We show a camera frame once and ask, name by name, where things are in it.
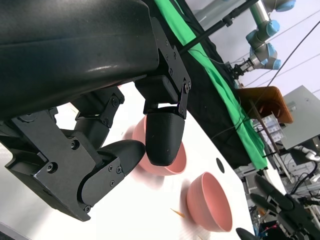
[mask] black cloth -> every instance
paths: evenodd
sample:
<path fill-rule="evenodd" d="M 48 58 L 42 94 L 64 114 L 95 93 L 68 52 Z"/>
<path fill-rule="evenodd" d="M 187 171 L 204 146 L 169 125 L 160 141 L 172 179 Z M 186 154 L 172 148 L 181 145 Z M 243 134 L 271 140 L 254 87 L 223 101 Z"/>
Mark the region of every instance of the black cloth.
<path fill-rule="evenodd" d="M 149 6 L 150 15 L 159 20 L 170 44 L 175 45 L 179 51 L 182 48 L 182 45 L 175 34 L 171 31 L 154 0 L 143 1 Z M 197 23 L 194 23 L 192 19 L 188 18 L 189 14 L 185 14 L 184 19 L 187 24 L 190 24 L 189 26 L 197 36 L 200 34 L 199 26 L 197 26 Z M 209 40 L 209 38 L 204 44 L 202 43 L 202 45 L 210 58 L 221 63 L 223 62 L 216 51 L 216 46 Z M 220 132 L 234 127 L 224 101 L 220 97 L 203 66 L 189 53 L 185 53 L 181 58 L 192 81 L 192 87 L 188 95 L 187 110 L 192 114 L 210 139 Z M 229 84 L 237 98 L 238 96 L 234 91 L 234 81 L 231 79 L 225 67 L 222 65 L 219 66 L 219 64 L 215 64 L 215 67 Z M 234 128 L 219 134 L 215 138 L 211 139 L 211 141 L 233 169 L 240 166 L 247 166 L 251 163 L 247 151 Z"/>
<path fill-rule="evenodd" d="M 5 235 L 3 232 L 0 231 L 0 240 L 14 240 L 14 239 Z"/>

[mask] white table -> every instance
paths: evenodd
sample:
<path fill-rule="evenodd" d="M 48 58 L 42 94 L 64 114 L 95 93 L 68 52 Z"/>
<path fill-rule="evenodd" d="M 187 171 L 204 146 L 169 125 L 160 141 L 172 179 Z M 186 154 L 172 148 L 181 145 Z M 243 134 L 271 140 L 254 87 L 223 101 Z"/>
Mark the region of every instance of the white table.
<path fill-rule="evenodd" d="M 116 113 L 105 145 L 129 136 L 128 132 L 144 116 L 144 99 L 134 84 L 120 89 L 125 102 Z M 73 129 L 76 113 L 70 105 L 58 110 L 58 126 Z M 187 155 L 184 173 L 161 177 L 136 167 L 91 209 L 91 220 L 87 222 L 50 208 L 22 184 L 3 167 L 11 154 L 1 148 L 0 222 L 32 240 L 237 240 L 236 228 L 253 232 L 242 182 L 189 113 L 182 141 Z M 225 173 L 219 170 L 216 158 L 223 163 Z M 225 190 L 233 216 L 231 232 L 208 232 L 196 225 L 188 213 L 187 189 L 205 171 L 212 173 Z"/>
<path fill-rule="evenodd" d="M 264 141 L 268 144 L 268 146 L 270 147 L 271 151 L 274 153 L 276 150 L 274 148 L 274 146 L 271 144 L 271 142 L 268 140 L 268 136 L 263 135 L 264 136 Z M 264 175 L 266 177 L 266 179 L 276 188 L 278 189 L 279 192 L 281 192 L 283 195 L 287 194 L 286 188 L 281 180 L 281 177 L 278 173 L 278 170 L 274 169 L 274 167 L 271 165 L 270 161 L 268 160 L 268 158 L 265 158 L 267 160 L 267 170 L 263 170 Z M 278 165 L 280 165 L 283 169 L 285 169 L 285 171 L 287 170 L 286 166 L 284 165 L 284 163 L 282 162 L 280 156 L 278 155 L 278 153 L 275 153 L 273 155 L 273 159 L 278 163 Z"/>

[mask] pink bowl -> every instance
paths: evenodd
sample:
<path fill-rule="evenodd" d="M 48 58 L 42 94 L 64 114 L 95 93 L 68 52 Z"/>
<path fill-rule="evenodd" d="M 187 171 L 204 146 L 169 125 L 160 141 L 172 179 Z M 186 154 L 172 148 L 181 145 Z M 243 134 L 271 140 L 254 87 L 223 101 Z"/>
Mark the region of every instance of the pink bowl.
<path fill-rule="evenodd" d="M 233 221 L 226 194 L 218 180 L 209 172 L 190 185 L 186 202 L 193 220 L 211 232 L 230 232 Z"/>
<path fill-rule="evenodd" d="M 137 126 L 135 126 L 135 129 L 132 134 L 132 139 L 138 140 L 143 144 L 146 144 L 146 121 L 147 121 L 146 117 L 141 119 L 141 121 L 137 124 Z M 181 174 L 183 173 L 187 165 L 187 156 L 186 156 L 185 147 L 181 142 L 176 158 L 170 166 L 152 165 L 149 161 L 147 154 L 144 154 L 139 165 L 147 172 L 158 175 L 158 176 L 169 176 L 169 175 Z"/>

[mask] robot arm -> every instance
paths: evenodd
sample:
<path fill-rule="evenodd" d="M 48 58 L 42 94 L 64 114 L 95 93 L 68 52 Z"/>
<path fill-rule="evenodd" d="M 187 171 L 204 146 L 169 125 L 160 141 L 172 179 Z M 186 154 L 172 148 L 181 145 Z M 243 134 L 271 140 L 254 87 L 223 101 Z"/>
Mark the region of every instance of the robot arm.
<path fill-rule="evenodd" d="M 308 149 L 300 145 L 295 146 L 294 149 L 303 152 L 305 154 L 306 159 L 309 159 L 315 162 L 320 161 L 320 156 L 317 156 L 317 153 L 311 149 Z M 319 178 L 320 178 L 320 170 L 317 169 L 316 172 L 313 174 L 313 177 L 310 178 L 310 180 L 315 183 L 318 181 Z"/>
<path fill-rule="evenodd" d="M 320 231 L 312 222 L 313 217 L 304 209 L 304 206 L 297 202 L 291 195 L 283 195 L 272 184 L 261 176 L 255 176 L 255 183 L 264 198 L 250 195 L 257 206 L 263 207 L 266 211 L 272 211 L 278 222 L 284 227 L 289 235 L 288 239 L 296 240 L 317 240 L 320 239 Z M 239 234 L 243 240 L 253 240 Z"/>
<path fill-rule="evenodd" d="M 48 205 L 87 221 L 145 152 L 154 165 L 173 163 L 191 80 L 144 2 L 2 1 L 0 20 L 0 142 L 13 155 L 5 167 Z M 102 147 L 125 102 L 117 86 L 129 82 L 145 98 L 146 146 Z M 79 110 L 73 130 L 55 121 L 67 102 Z"/>
<path fill-rule="evenodd" d="M 243 64 L 234 66 L 232 73 L 236 79 L 239 75 L 255 69 L 278 70 L 281 67 L 277 51 L 271 43 L 266 43 L 280 29 L 279 23 L 271 20 L 269 15 L 274 10 L 277 12 L 291 10 L 295 2 L 295 0 L 259 0 L 250 8 L 257 29 L 246 36 L 250 44 L 250 57 Z"/>

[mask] green cloth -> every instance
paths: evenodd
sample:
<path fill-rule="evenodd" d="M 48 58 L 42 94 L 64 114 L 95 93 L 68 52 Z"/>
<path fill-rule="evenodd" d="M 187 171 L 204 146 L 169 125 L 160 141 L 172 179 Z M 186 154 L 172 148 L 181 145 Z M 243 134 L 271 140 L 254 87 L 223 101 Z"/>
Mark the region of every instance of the green cloth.
<path fill-rule="evenodd" d="M 169 24 L 171 30 L 182 43 L 186 45 L 196 36 L 190 27 L 186 24 L 170 0 L 154 0 L 161 14 Z M 197 44 L 189 53 L 205 68 L 213 85 L 224 101 L 234 126 L 237 128 L 245 118 L 242 107 L 239 105 L 230 87 L 217 71 L 212 62 L 208 59 L 201 44 Z M 245 121 L 238 128 L 237 133 L 256 169 L 264 169 L 267 166 L 267 160 L 263 158 L 264 144 L 252 126 L 251 121 Z"/>

